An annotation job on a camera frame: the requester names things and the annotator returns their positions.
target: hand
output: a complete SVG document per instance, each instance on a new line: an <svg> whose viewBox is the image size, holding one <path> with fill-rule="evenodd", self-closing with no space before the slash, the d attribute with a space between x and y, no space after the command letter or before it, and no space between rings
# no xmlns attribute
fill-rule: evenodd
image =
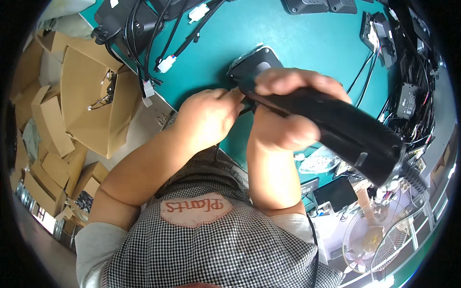
<svg viewBox="0 0 461 288"><path fill-rule="evenodd" d="M260 95L287 95L300 87L312 87L337 99L351 103L342 85L331 77L301 69L268 69L255 80ZM297 151L320 139L319 128L300 115L283 118L263 105L254 114L250 140L269 151Z"/></svg>
<svg viewBox="0 0 461 288"><path fill-rule="evenodd" d="M221 142L245 107L238 89L207 89L190 96L172 129L193 154Z"/></svg>

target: gray sleeve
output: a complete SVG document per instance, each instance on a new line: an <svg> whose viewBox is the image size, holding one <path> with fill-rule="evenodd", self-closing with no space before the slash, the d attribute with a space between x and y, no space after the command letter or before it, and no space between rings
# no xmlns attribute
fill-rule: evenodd
<svg viewBox="0 0 461 288"><path fill-rule="evenodd" d="M105 265L127 233L102 222L90 223L77 233L77 281L81 288L101 287Z"/></svg>
<svg viewBox="0 0 461 288"><path fill-rule="evenodd" d="M282 214L269 217L269 219L278 227L290 232L301 240L307 243L314 243L311 225L306 216L301 214ZM317 236L317 246L319 247L319 262L328 265L323 238L315 227L315 223L313 224L315 235Z"/></svg>

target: teal table surface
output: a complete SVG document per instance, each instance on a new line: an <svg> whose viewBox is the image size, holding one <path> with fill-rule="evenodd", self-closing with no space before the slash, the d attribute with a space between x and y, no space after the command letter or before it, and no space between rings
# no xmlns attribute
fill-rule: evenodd
<svg viewBox="0 0 461 288"><path fill-rule="evenodd" d="M347 90L370 49L359 38L364 11L374 14L385 12L378 2L355 1L357 14L289 14L282 0L238 0L224 3L200 32L198 43L191 43L177 58L167 73L153 71L155 59L161 53L173 28L167 22L164 30L154 40L149 70L152 76L164 81L156 91L178 110L184 100L207 88L232 88L226 77L231 62L263 43L273 48L285 67L318 71L331 76ZM94 14L102 0L87 8L81 15L93 26ZM185 37L197 25L188 24L188 13L183 16L166 55L173 54ZM350 93L355 102L364 86L369 66ZM392 70L387 70L379 60L373 71L360 109L377 117L389 94ZM239 117L220 147L245 169L246 146L253 123L252 113ZM306 156L314 150L307 149ZM320 186L332 180L332 174L299 174L301 183L319 177Z"/></svg>

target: black and white checkered apron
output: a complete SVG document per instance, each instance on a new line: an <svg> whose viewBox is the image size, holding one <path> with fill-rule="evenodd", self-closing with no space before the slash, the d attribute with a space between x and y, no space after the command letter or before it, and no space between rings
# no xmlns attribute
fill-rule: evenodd
<svg viewBox="0 0 461 288"><path fill-rule="evenodd" d="M246 172L212 147L195 155L148 202L105 267L104 287L311 287L317 246L279 228L251 207ZM210 192L232 205L222 218L196 228L160 216L162 200ZM342 272L319 263L316 287L336 287Z"/></svg>

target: electric fan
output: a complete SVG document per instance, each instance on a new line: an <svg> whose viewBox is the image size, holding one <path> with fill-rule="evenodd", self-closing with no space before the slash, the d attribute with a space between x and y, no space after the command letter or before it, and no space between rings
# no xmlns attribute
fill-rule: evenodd
<svg viewBox="0 0 461 288"><path fill-rule="evenodd" d="M361 208L343 239L343 256L355 272L384 269L400 252L408 234L407 211L394 200L378 199Z"/></svg>

